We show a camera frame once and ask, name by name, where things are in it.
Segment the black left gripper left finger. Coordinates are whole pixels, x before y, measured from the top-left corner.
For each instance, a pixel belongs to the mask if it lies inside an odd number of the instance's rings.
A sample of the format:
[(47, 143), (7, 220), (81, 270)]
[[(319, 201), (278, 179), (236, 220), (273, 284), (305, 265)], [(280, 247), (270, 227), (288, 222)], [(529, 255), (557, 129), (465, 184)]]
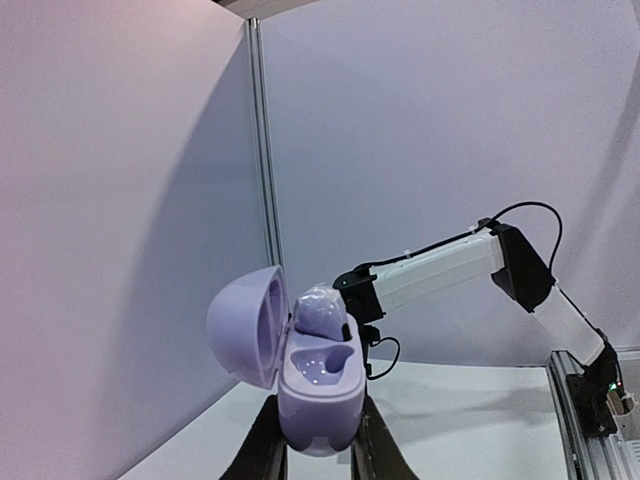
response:
[(282, 433), (276, 395), (265, 400), (239, 451), (220, 480), (288, 478), (287, 442)]

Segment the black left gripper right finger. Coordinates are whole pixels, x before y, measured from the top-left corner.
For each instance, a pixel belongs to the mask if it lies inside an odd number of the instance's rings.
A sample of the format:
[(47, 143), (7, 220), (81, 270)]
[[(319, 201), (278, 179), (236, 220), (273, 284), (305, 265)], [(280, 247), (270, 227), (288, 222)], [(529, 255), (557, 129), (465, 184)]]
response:
[(359, 429), (351, 444), (351, 478), (418, 480), (404, 459), (373, 398), (366, 394)]

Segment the purple earbud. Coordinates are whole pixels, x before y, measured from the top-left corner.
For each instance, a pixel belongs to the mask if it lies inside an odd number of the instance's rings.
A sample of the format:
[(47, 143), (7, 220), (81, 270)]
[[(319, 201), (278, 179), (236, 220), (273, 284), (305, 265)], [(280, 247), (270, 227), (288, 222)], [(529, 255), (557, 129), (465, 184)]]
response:
[(296, 300), (294, 328), (301, 334), (338, 342), (352, 338), (341, 294), (326, 285), (314, 286)]

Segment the purple earbud charging case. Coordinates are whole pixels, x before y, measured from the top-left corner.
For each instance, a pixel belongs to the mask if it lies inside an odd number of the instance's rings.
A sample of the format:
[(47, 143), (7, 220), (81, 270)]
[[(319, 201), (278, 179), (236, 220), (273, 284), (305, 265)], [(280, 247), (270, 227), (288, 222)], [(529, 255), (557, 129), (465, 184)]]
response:
[(366, 386), (355, 319), (352, 338), (338, 342), (294, 328), (281, 267), (246, 274), (213, 298), (206, 329), (221, 366), (241, 382), (276, 389), (287, 443), (325, 457), (347, 449), (358, 431)]

